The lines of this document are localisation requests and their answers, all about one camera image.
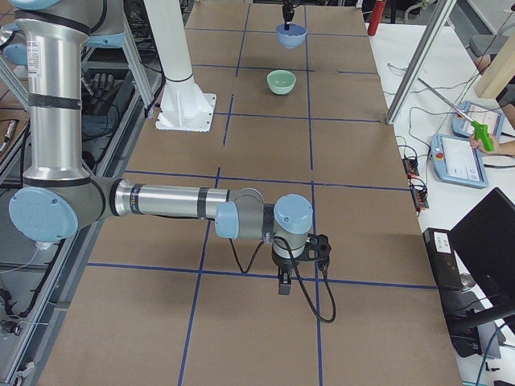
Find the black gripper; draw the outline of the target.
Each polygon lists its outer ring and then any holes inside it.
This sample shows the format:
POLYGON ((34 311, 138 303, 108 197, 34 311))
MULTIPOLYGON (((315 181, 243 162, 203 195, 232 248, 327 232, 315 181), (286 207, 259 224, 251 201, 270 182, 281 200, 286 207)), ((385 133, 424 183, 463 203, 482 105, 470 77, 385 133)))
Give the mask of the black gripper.
POLYGON ((292 247, 282 238, 275 238, 272 244, 272 259, 278 266, 278 294, 289 295, 291 290, 290 272, 300 262, 314 261, 317 256, 318 240, 307 238, 303 247, 292 247))

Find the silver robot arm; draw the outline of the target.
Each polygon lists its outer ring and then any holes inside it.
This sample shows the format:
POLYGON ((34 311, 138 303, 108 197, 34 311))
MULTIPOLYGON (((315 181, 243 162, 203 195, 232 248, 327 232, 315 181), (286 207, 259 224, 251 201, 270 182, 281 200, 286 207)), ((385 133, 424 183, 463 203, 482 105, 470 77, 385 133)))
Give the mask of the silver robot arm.
POLYGON ((287 295, 312 244, 312 207, 301 195, 266 203, 252 188, 225 190, 136 184, 91 175, 82 164, 81 49, 126 39, 120 1, 17 1, 15 21, 27 39, 31 166, 10 200, 14 226, 54 243, 110 216, 211 220, 229 240, 272 246, 278 292, 287 295))

